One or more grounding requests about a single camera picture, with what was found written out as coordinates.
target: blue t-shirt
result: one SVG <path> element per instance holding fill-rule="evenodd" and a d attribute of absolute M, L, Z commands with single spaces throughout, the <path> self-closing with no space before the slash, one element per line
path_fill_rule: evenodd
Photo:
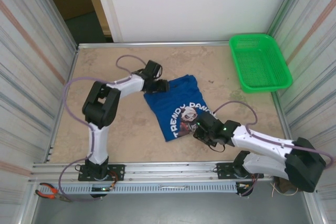
<path fill-rule="evenodd" d="M 144 94 L 166 142 L 194 132 L 197 116 L 209 111 L 194 76 L 186 75 L 169 81 L 169 88 L 168 92 Z"/>

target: green plastic basket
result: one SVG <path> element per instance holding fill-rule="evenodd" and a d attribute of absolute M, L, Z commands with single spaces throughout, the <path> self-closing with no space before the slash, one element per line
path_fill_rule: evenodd
<path fill-rule="evenodd" d="M 272 37 L 266 34 L 236 35 L 229 44 L 244 92 L 273 92 L 292 84 L 284 57 Z"/>

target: beige table surface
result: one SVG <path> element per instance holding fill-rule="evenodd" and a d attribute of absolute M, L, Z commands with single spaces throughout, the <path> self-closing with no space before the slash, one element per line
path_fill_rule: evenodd
<path fill-rule="evenodd" d="M 113 81 L 126 77 L 127 73 L 115 67 L 115 60 L 125 54 L 139 56 L 146 62 L 150 59 L 158 62 L 163 66 L 163 79 L 172 80 L 193 74 L 211 110 L 229 100 L 247 102 L 259 117 L 258 124 L 251 127 L 253 130 L 275 137 L 284 136 L 271 94 L 246 94 L 240 89 L 227 46 L 81 49 L 73 78 L 92 76 Z M 133 58 L 124 58 L 121 64 L 131 71 L 143 67 Z M 70 109 L 82 119 L 81 108 L 92 84 L 92 81 L 76 82 L 68 93 Z M 249 109 L 239 104 L 227 105 L 217 113 L 217 117 L 222 122 L 229 119 L 241 124 L 254 120 Z M 68 163 L 85 157 L 88 139 L 88 128 L 73 120 L 64 110 L 50 161 Z M 227 161 L 233 160 L 240 151 L 239 148 L 226 146 L 225 152 L 217 153 L 192 135 L 166 143 L 142 92 L 120 100 L 108 139 L 110 162 Z"/>

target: red-handled pliers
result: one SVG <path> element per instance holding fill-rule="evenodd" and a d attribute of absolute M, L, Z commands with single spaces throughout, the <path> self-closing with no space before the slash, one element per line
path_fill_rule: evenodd
<path fill-rule="evenodd" d="M 43 194 L 41 193 L 39 190 L 35 190 L 35 193 L 41 197 L 41 198 L 46 198 L 46 199 L 59 199 L 62 201 L 66 201 L 66 202 L 71 202 L 71 200 L 67 199 L 65 196 L 63 196 L 62 194 L 58 193 L 58 189 L 56 189 L 53 185 L 49 184 L 49 183 L 40 183 L 41 186 L 46 186 L 49 187 L 49 189 L 51 190 L 51 192 L 53 194 Z"/>

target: purple cable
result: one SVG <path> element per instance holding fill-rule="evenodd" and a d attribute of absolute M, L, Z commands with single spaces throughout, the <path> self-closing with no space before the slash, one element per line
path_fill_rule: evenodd
<path fill-rule="evenodd" d="M 331 167 L 332 164 L 334 163 L 334 157 L 331 156 L 331 155 L 330 155 L 329 153 L 327 153 L 327 152 L 319 151 L 319 150 L 314 150 L 314 149 L 310 149 L 310 148 L 305 148 L 305 147 L 301 147 L 301 146 L 293 146 L 293 145 L 289 145 L 289 144 L 280 144 L 280 143 L 278 143 L 278 142 L 274 142 L 274 141 L 272 141 L 272 140 L 269 140 L 269 139 L 266 139 L 266 138 L 263 138 L 263 137 L 261 137 L 261 136 L 257 136 L 257 135 L 255 135 L 255 134 L 253 134 L 253 133 L 251 132 L 251 130 L 249 129 L 249 126 L 250 126 L 250 125 L 255 125 L 255 124 L 257 124 L 257 122 L 258 122 L 258 116 L 257 116 L 257 113 L 255 112 L 255 110 L 254 110 L 250 105 L 248 105 L 248 104 L 245 103 L 245 102 L 241 102 L 241 101 L 228 101 L 228 102 L 225 102 L 225 103 L 223 103 L 221 106 L 219 106 L 219 107 L 214 111 L 214 113 L 216 113 L 216 112 L 217 112 L 218 110 L 220 110 L 222 107 L 224 107 L 225 105 L 230 104 L 230 103 L 240 103 L 240 104 L 242 104 L 242 105 L 245 105 L 246 107 L 248 107 L 248 108 L 252 111 L 252 113 L 253 113 L 253 115 L 254 115 L 254 117 L 255 117 L 255 121 L 254 121 L 253 123 L 247 123 L 247 124 L 245 125 L 245 127 L 246 127 L 246 131 L 248 132 L 248 134 L 249 134 L 250 136 L 253 136 L 253 137 L 255 137 L 255 138 L 259 139 L 259 140 L 262 140 L 262 141 L 267 142 L 267 143 L 270 143 L 270 144 L 275 144 L 275 145 L 279 145 L 279 146 L 282 146 L 282 147 L 288 147 L 288 148 L 292 148 L 292 149 L 296 149 L 296 150 L 301 150 L 301 151 L 306 151 L 306 152 L 312 152 L 312 153 L 317 153 L 317 154 L 321 154 L 321 155 L 327 156 L 328 158 L 330 158 L 330 162 L 329 162 L 329 164 L 328 164 L 327 166 L 325 166 L 325 169 Z M 251 191 L 251 190 L 253 189 L 253 187 L 254 187 L 255 184 L 257 183 L 258 177 L 259 177 L 259 174 L 258 174 L 258 176 L 257 176 L 257 178 L 256 178 L 256 180 L 255 180 L 255 182 L 252 184 L 252 186 L 251 186 L 246 192 L 244 192 L 243 194 L 241 194 L 241 196 L 246 195 L 249 191 Z"/>
<path fill-rule="evenodd" d="M 123 56 L 120 56 L 117 60 L 116 60 L 116 67 L 122 69 L 122 70 L 125 70 L 128 72 L 129 76 L 123 80 L 120 80 L 120 81 L 114 81 L 114 82 L 108 82 L 108 81 L 104 81 L 104 80 L 101 80 L 99 78 L 95 78 L 95 77 L 78 77 L 78 78 L 74 78 L 72 79 L 71 81 L 69 81 L 63 88 L 63 93 L 62 93 L 62 101 L 64 103 L 64 108 L 66 109 L 66 111 L 69 113 L 69 115 L 74 118 L 77 122 L 81 123 L 81 124 L 84 124 L 85 126 L 89 127 L 91 129 L 91 138 L 92 138 L 92 144 L 91 144 L 91 150 L 90 150 L 90 154 L 89 156 L 87 157 L 84 157 L 84 158 L 81 158 L 81 159 L 78 159 L 76 161 L 73 161 L 71 162 L 70 164 L 66 165 L 64 167 L 64 169 L 62 170 L 62 172 L 60 173 L 59 175 L 59 178 L 58 178 L 58 189 L 61 191 L 61 193 L 69 200 L 71 201 L 94 201 L 94 200 L 98 200 L 100 198 L 94 198 L 94 199 L 73 199 L 71 197 L 69 197 L 68 194 L 66 194 L 63 189 L 62 189 L 62 186 L 61 186 L 61 180 L 62 180 L 62 176 L 64 174 L 64 172 L 66 171 L 66 169 L 68 169 L 71 165 L 75 164 L 75 163 L 78 163 L 78 162 L 81 162 L 81 161 L 84 161 L 84 160 L 87 160 L 89 159 L 92 154 L 93 154 L 93 150 L 94 150 L 94 139 L 95 139 L 95 134 L 94 134 L 94 130 L 93 130 L 93 127 L 88 124 L 86 121 L 78 118 L 77 116 L 75 116 L 75 114 L 73 114 L 70 109 L 69 109 L 69 106 L 67 104 L 67 92 L 68 92 L 68 89 L 70 87 L 71 84 L 73 84 L 74 82 L 76 81 L 81 81 L 81 80 L 90 80 L 90 81 L 99 81 L 99 82 L 102 82 L 102 83 L 105 83 L 105 84 L 121 84 L 121 83 L 124 83 L 124 82 L 127 82 L 129 81 L 131 78 L 132 78 L 132 73 L 130 70 L 128 70 L 127 68 L 124 68 L 120 65 L 118 65 L 118 62 L 120 59 L 124 58 L 124 57 L 132 57 L 132 58 L 135 58 L 135 59 L 138 59 L 139 61 L 141 61 L 142 63 L 144 63 L 146 65 L 146 63 L 139 57 L 137 56 L 134 56 L 134 55 L 123 55 Z"/>

